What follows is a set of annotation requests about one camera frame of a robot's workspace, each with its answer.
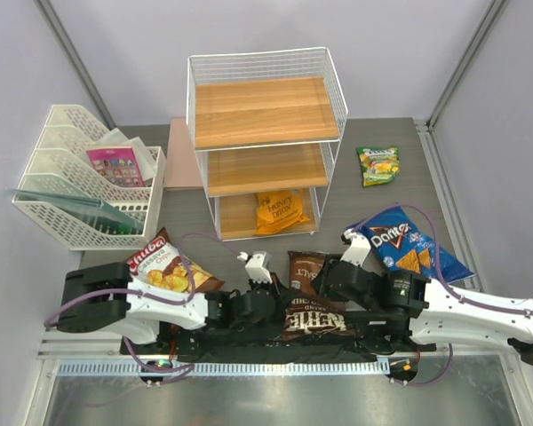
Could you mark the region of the brown Kettle sea salt bag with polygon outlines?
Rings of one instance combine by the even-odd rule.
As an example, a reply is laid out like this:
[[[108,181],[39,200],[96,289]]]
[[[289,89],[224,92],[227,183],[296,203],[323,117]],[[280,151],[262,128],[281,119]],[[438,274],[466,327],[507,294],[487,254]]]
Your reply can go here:
[[[292,341],[320,335],[349,335],[345,306],[319,296],[330,256],[305,251],[289,251],[288,255],[290,300],[285,308],[282,338]]]

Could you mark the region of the blue Doritos chips bag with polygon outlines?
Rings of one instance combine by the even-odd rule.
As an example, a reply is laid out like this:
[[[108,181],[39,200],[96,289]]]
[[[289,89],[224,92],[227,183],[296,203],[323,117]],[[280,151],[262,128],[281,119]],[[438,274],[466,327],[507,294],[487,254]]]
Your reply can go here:
[[[406,270],[439,279],[435,241],[401,207],[381,212],[359,229],[388,271]]]

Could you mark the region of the orange honey dijon chips bag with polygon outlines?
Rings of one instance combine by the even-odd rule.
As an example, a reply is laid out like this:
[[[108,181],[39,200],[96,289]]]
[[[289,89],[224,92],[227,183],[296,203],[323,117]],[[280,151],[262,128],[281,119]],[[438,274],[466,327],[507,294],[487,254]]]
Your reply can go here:
[[[302,189],[255,194],[257,199],[255,234],[272,235],[310,220],[306,214]]]

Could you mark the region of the aluminium frame post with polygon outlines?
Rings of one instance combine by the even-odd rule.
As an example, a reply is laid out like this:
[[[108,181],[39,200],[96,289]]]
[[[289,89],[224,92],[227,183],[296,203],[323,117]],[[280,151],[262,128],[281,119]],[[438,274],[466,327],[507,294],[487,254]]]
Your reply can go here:
[[[115,120],[110,114],[104,99],[67,32],[59,14],[55,10],[54,5],[50,0],[35,0],[35,5],[42,14],[44,21],[50,28],[55,40],[63,50],[70,66],[75,71],[77,79],[83,86],[88,98],[99,113],[101,121],[110,130],[114,129],[116,127]]]
[[[445,85],[441,96],[432,110],[432,113],[426,121],[426,127],[430,131],[436,127],[442,118],[442,115],[448,104],[456,94],[460,84],[465,79],[466,74],[471,69],[475,59],[479,55],[482,46],[488,40],[491,31],[496,26],[508,4],[508,0],[492,0],[489,2],[488,8],[486,9],[485,13],[483,13],[479,24],[474,30],[473,35],[464,50],[464,53],[458,61],[457,66]]]

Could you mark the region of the white wire shelf rack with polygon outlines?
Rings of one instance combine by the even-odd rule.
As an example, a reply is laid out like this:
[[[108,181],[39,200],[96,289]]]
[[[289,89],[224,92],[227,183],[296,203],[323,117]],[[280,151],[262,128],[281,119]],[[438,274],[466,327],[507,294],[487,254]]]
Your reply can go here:
[[[257,235],[258,193],[296,190],[318,231],[348,108],[326,47],[192,55],[186,125],[218,237]]]

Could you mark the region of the left aluminium frame post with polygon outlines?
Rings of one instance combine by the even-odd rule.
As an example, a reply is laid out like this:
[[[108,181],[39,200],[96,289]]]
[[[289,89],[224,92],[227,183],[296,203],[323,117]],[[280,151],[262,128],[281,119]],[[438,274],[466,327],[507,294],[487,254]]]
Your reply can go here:
[[[50,0],[35,0],[35,5],[42,14],[44,21],[50,28],[55,40],[63,50],[70,66],[75,71],[77,79],[83,86],[88,98],[99,113],[101,121],[110,130],[114,129],[116,127],[115,120],[110,114],[104,99],[67,32],[59,14],[55,10],[54,5]]]

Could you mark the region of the black base mat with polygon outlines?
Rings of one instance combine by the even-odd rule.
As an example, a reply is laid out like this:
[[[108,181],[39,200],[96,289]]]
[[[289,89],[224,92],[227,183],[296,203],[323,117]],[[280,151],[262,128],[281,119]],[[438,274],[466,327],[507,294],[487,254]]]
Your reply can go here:
[[[344,332],[309,334],[288,332],[281,322],[193,331],[162,325],[154,343],[131,347],[137,355],[171,355],[180,362],[242,364],[366,362],[436,349],[434,343],[412,342],[406,317],[358,311],[346,312],[344,320]]]

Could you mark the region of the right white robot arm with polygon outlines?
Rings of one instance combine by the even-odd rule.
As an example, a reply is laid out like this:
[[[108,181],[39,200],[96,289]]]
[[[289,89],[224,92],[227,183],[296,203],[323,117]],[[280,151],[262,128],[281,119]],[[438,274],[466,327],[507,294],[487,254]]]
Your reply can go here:
[[[533,298],[519,299],[443,285],[406,270],[379,275],[333,257],[313,281],[318,296],[354,302],[394,322],[388,347],[455,343],[516,351],[533,366]]]

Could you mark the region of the green yellow snack bag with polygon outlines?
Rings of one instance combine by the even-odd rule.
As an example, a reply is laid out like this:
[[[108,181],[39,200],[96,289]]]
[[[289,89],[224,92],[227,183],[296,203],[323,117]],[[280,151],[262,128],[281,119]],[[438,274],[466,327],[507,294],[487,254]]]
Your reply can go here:
[[[400,171],[397,146],[356,148],[362,169],[362,186],[385,185],[395,180]]]

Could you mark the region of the pink flat board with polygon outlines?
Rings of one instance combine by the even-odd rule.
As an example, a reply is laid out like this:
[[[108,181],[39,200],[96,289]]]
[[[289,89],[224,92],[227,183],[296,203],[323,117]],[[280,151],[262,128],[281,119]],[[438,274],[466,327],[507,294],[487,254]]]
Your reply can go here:
[[[163,187],[168,191],[203,187],[185,118],[171,120]]]

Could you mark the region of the white plastic file organizer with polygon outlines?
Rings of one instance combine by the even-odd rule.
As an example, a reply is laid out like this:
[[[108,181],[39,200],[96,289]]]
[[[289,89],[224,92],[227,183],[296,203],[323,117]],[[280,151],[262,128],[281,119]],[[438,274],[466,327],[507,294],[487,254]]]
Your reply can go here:
[[[83,106],[52,106],[18,188],[99,198],[140,222],[141,233],[103,233],[47,201],[18,195],[12,198],[14,206],[70,250],[142,249],[157,234],[163,198],[163,149],[147,149],[157,166],[149,186],[119,187],[95,171],[85,153],[89,145],[107,133],[108,128]]]

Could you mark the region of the pink sticker booklet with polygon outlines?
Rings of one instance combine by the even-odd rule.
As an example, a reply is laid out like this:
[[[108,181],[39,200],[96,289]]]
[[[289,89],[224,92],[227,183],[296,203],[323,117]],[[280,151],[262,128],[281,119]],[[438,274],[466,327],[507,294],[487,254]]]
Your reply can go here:
[[[121,187],[145,186],[131,147],[90,147],[86,154],[92,167],[109,183]]]

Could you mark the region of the right aluminium frame post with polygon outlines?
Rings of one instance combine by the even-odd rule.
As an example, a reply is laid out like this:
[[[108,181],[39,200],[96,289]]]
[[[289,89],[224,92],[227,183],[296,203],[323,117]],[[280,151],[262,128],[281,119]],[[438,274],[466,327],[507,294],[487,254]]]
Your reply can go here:
[[[508,4],[508,0],[492,0],[489,2],[488,8],[486,9],[485,13],[483,13],[479,24],[474,30],[473,35],[464,50],[464,53],[458,61],[457,66],[445,85],[441,96],[432,110],[432,113],[426,121],[426,127],[430,131],[436,127],[442,118],[442,115],[448,104],[456,94],[460,84],[465,79],[466,74],[471,69],[475,59],[479,55],[482,46],[488,40],[491,31],[496,26]]]

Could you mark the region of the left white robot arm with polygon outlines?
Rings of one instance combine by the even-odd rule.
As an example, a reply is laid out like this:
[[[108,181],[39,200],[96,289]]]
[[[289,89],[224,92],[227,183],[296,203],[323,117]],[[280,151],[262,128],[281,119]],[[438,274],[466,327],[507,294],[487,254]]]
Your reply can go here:
[[[124,263],[69,272],[60,308],[45,321],[68,334],[106,331],[165,352],[171,338],[200,343],[256,343],[282,333],[290,291],[276,275],[251,281],[244,293],[180,293],[135,278]]]

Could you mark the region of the brown Chuba cassava chips bag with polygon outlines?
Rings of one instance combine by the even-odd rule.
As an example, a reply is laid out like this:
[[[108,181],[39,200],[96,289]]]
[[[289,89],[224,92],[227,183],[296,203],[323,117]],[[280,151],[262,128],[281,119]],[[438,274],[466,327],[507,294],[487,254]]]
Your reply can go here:
[[[148,285],[171,291],[190,293],[218,290],[224,282],[205,271],[199,264],[182,257],[171,244],[165,228],[125,263],[130,274]]]

